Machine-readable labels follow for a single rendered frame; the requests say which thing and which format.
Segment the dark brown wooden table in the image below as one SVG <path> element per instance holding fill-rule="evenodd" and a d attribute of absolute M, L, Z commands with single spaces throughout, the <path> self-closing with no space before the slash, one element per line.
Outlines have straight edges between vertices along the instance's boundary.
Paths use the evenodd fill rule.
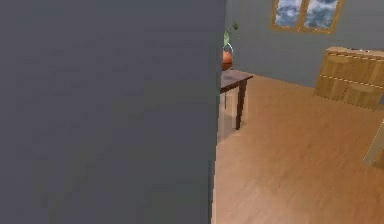
<path fill-rule="evenodd" d="M 226 70 L 223 71 L 221 75 L 221 94 L 226 93 L 235 88 L 239 89 L 236 109 L 236 130 L 239 130 L 241 127 L 247 83 L 248 80 L 251 78 L 251 74 L 237 70 Z"/>

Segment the green plant in orange pot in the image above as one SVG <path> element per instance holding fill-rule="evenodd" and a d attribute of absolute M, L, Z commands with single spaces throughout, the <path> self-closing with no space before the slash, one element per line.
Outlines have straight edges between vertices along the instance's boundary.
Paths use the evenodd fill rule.
<path fill-rule="evenodd" d="M 227 71 L 233 64 L 233 47 L 230 44 L 230 35 L 232 31 L 237 31 L 239 26 L 236 22 L 233 22 L 232 26 L 224 32 L 224 43 L 223 43 L 223 56 L 222 56 L 222 70 Z"/>

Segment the wooden framed window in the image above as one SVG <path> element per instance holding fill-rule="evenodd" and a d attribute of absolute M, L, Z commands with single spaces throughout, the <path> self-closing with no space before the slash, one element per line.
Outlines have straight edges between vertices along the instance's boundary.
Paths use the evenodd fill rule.
<path fill-rule="evenodd" d="M 333 34 L 344 0 L 274 0 L 271 28 Z"/>

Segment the light wooden chest of drawers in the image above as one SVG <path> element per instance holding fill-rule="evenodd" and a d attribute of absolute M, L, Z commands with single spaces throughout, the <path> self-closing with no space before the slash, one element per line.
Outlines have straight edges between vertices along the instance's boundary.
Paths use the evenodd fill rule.
<path fill-rule="evenodd" d="M 327 48 L 314 95 L 376 110 L 384 96 L 384 50 Z"/>

